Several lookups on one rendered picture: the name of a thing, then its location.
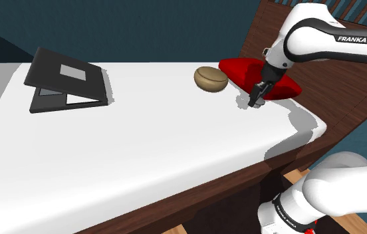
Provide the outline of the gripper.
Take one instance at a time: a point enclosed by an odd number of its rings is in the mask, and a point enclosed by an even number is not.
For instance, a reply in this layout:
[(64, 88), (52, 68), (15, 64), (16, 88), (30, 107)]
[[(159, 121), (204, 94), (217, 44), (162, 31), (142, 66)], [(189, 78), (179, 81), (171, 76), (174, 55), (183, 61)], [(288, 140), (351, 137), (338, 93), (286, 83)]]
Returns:
[(253, 108), (260, 108), (264, 105), (263, 97), (271, 91), (273, 85), (280, 81), (284, 74), (283, 68), (277, 68), (265, 62), (261, 69), (261, 82), (252, 88), (248, 105)]

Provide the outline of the red pillow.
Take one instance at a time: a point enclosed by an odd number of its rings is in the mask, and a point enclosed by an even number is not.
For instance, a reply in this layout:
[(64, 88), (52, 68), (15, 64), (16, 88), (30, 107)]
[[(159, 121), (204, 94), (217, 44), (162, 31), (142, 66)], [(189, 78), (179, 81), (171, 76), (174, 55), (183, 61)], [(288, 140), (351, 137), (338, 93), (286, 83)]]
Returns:
[[(261, 69), (264, 62), (253, 58), (227, 58), (219, 61), (219, 69), (223, 71), (233, 83), (245, 92), (250, 93), (253, 85), (260, 82)], [(283, 100), (300, 95), (302, 88), (289, 76), (274, 85), (273, 89), (264, 96), (264, 100)]]

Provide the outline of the tan wooden bowl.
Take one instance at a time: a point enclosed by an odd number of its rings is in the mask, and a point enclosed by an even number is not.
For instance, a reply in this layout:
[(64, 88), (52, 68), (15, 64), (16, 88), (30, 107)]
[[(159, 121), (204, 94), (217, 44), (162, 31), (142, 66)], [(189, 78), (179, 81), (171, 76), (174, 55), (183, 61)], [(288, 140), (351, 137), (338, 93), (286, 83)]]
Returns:
[(201, 66), (197, 68), (193, 77), (195, 84), (206, 92), (220, 92), (229, 82), (224, 72), (210, 66)]

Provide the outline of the wooden bed with white mattress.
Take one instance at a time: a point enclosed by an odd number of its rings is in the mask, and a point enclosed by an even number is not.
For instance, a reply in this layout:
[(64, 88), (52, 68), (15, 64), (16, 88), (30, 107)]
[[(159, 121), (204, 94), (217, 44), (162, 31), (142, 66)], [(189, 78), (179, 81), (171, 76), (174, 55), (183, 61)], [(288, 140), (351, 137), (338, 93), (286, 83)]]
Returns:
[(158, 234), (246, 187), (275, 187), (367, 119), (367, 64), (290, 71), (294, 100), (238, 108), (197, 64), (106, 63), (114, 102), (31, 114), (27, 63), (0, 63), (0, 234)]

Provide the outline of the black open laptop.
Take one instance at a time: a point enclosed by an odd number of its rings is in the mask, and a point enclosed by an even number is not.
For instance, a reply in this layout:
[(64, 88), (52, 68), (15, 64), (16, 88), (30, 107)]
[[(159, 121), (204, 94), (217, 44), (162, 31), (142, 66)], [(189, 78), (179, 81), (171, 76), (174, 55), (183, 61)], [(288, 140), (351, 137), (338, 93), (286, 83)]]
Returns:
[(24, 84), (35, 88), (30, 113), (108, 105), (99, 66), (39, 47)]

